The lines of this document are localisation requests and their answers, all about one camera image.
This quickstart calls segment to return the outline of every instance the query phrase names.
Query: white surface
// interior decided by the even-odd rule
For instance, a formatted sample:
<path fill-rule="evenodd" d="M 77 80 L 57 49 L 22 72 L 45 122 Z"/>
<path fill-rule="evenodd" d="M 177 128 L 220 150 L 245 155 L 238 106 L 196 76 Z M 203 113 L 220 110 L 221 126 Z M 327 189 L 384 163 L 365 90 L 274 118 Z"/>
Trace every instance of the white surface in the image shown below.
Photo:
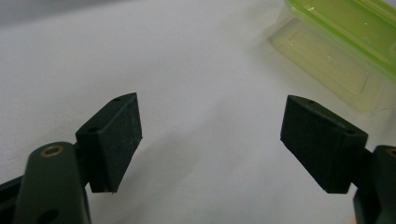
<path fill-rule="evenodd" d="M 394 144 L 391 112 L 355 114 L 279 55 L 281 2 L 0 2 L 0 182 L 30 152 L 136 91 L 144 139 L 117 194 L 89 194 L 100 223 L 349 223 L 279 141 L 288 94 L 326 105 Z"/>

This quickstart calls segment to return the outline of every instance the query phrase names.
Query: green plastic lid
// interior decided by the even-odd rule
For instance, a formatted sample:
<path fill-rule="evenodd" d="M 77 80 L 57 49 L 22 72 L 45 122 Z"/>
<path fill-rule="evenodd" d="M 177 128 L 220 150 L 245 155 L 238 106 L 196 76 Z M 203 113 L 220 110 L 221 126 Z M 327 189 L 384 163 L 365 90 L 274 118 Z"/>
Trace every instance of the green plastic lid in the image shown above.
<path fill-rule="evenodd" d="M 286 0 L 300 20 L 396 83 L 394 0 Z"/>

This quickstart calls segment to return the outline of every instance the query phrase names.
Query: dark object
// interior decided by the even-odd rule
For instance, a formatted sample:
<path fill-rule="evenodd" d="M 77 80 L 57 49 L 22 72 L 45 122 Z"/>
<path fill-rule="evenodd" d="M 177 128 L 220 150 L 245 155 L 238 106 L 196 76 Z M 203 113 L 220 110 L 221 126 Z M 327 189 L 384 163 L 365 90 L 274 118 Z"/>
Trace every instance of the dark object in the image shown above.
<path fill-rule="evenodd" d="M 0 222 L 91 223 L 84 187 L 115 192 L 142 139 L 135 93 L 110 101 L 76 133 L 29 157 L 25 175 L 0 186 Z"/>
<path fill-rule="evenodd" d="M 365 149 L 368 135 L 318 103 L 289 96 L 281 140 L 328 193 L 354 198 L 358 224 L 396 223 L 396 147 Z"/>

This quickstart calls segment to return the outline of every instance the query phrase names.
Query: green lid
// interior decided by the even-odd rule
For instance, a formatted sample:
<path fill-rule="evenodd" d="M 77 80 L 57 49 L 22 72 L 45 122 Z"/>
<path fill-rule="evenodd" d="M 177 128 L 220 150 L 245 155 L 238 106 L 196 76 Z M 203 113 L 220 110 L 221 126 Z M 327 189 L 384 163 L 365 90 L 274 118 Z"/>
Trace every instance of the green lid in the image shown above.
<path fill-rule="evenodd" d="M 396 83 L 396 9 L 392 0 L 286 0 L 300 20 Z"/>

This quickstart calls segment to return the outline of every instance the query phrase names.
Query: clear plastic container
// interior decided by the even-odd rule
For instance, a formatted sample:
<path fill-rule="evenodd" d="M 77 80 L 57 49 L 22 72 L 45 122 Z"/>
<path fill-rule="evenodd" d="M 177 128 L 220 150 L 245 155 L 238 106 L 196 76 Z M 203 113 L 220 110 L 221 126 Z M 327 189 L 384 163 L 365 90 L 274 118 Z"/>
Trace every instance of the clear plastic container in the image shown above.
<path fill-rule="evenodd" d="M 391 4 L 285 3 L 271 35 L 279 51 L 360 112 L 396 107 L 396 10 Z"/>

